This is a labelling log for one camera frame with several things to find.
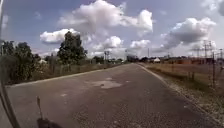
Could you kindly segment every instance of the white cloud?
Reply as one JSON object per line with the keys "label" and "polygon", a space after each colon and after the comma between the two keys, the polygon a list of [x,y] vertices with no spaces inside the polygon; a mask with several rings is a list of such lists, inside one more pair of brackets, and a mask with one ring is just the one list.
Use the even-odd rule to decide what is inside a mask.
{"label": "white cloud", "polygon": [[6,28],[9,22],[9,16],[8,15],[4,15],[3,19],[2,19],[2,28]]}
{"label": "white cloud", "polygon": [[219,12],[222,16],[224,16],[224,0],[203,0],[201,6],[206,8],[207,14]]}
{"label": "white cloud", "polygon": [[216,49],[216,43],[214,41],[211,41],[211,42],[204,42],[204,41],[201,41],[201,42],[197,42],[197,43],[194,43],[191,45],[191,49],[192,51],[201,51],[201,50],[204,50],[205,49],[205,44],[207,45],[207,48],[210,48],[211,50],[215,50]]}
{"label": "white cloud", "polygon": [[161,10],[161,11],[159,11],[159,13],[161,14],[161,15],[167,15],[167,12],[166,11],[164,11],[164,10]]}
{"label": "white cloud", "polygon": [[197,20],[187,18],[184,22],[177,23],[169,33],[163,34],[162,38],[167,42],[156,51],[161,52],[178,46],[207,39],[216,23],[209,18]]}
{"label": "white cloud", "polygon": [[34,15],[35,15],[35,19],[37,19],[37,20],[42,19],[42,15],[39,12],[35,12]]}
{"label": "white cloud", "polygon": [[111,36],[104,42],[95,45],[93,48],[97,51],[122,47],[123,40],[117,36]]}
{"label": "white cloud", "polygon": [[59,31],[54,31],[54,32],[43,32],[40,35],[40,40],[44,43],[49,43],[49,44],[53,44],[53,43],[61,43],[64,40],[64,36],[65,34],[70,31],[72,33],[77,33],[77,31],[75,31],[74,29],[61,29]]}
{"label": "white cloud", "polygon": [[152,31],[152,13],[142,10],[138,17],[126,16],[124,10],[126,3],[115,6],[104,0],[96,0],[89,5],[81,5],[80,8],[60,17],[58,23],[61,26],[72,27],[84,34],[95,34],[108,27],[124,26],[134,27],[143,35]]}
{"label": "white cloud", "polygon": [[208,11],[214,11],[218,8],[222,0],[203,0],[201,6],[207,8]]}
{"label": "white cloud", "polygon": [[220,2],[218,11],[222,16],[224,16],[224,1]]}
{"label": "white cloud", "polygon": [[91,52],[89,55],[90,55],[90,57],[103,56],[104,52]]}
{"label": "white cloud", "polygon": [[143,48],[147,48],[150,40],[140,40],[140,41],[132,41],[130,48],[133,50],[140,50]]}

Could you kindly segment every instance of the tree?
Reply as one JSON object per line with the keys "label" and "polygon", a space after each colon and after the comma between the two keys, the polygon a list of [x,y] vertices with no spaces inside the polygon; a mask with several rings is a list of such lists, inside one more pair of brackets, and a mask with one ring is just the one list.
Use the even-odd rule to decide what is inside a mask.
{"label": "tree", "polygon": [[127,56],[127,61],[128,62],[138,62],[139,58],[137,56],[134,56],[134,55],[128,55]]}
{"label": "tree", "polygon": [[49,63],[50,62],[50,58],[51,58],[51,56],[45,56],[44,60],[47,61],[47,63]]}
{"label": "tree", "polygon": [[80,65],[80,60],[84,59],[86,54],[87,51],[82,47],[80,35],[73,35],[71,32],[67,32],[57,54],[62,63]]}
{"label": "tree", "polygon": [[100,63],[103,64],[104,63],[104,58],[103,56],[99,57],[99,56],[94,56],[93,59],[96,61],[96,63]]}
{"label": "tree", "polygon": [[121,62],[123,62],[123,59],[119,58],[119,59],[117,59],[117,62],[121,63]]}
{"label": "tree", "polygon": [[148,57],[143,57],[140,59],[140,62],[147,62],[148,61]]}
{"label": "tree", "polygon": [[26,42],[19,43],[15,48],[14,56],[18,59],[18,67],[15,72],[17,75],[16,82],[30,79],[32,72],[35,70],[35,61],[30,46]]}
{"label": "tree", "polygon": [[12,55],[14,52],[13,41],[2,41],[1,54]]}

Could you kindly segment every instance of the road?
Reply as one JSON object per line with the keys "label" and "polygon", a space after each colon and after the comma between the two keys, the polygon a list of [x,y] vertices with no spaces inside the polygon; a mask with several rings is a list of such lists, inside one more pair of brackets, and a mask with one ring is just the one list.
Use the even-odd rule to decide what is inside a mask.
{"label": "road", "polygon": [[[44,117],[60,128],[219,127],[136,64],[19,85],[8,92],[22,128],[38,128],[36,96]],[[0,127],[11,128],[4,113]]]}

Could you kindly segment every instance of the blue sky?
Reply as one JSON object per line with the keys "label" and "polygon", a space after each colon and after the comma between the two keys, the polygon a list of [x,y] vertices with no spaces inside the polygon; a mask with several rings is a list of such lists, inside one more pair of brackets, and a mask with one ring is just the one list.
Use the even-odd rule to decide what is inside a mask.
{"label": "blue sky", "polygon": [[[95,0],[5,0],[4,15],[8,21],[3,39],[28,42],[34,52],[45,55],[60,46],[63,36],[53,32],[73,29],[74,33],[82,33],[83,45],[92,56],[102,54],[105,49],[114,56],[124,56],[124,49],[146,56],[148,48],[152,56],[165,55],[168,51],[188,55],[193,54],[189,50],[192,45],[200,46],[203,39],[224,47],[221,3],[222,0],[98,0],[98,4]],[[80,11],[81,5],[111,15],[101,17],[85,9]],[[103,6],[113,7],[108,10]]]}

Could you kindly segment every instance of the vegetation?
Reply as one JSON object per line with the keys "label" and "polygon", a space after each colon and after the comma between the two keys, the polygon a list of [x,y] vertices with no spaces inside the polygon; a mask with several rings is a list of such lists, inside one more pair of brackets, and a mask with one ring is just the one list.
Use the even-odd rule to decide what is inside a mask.
{"label": "vegetation", "polygon": [[103,57],[87,59],[87,50],[82,47],[80,35],[71,32],[65,34],[57,55],[46,56],[43,59],[33,54],[26,42],[14,45],[13,41],[2,41],[0,57],[1,82],[12,85],[21,82],[47,79],[62,75],[103,69]]}

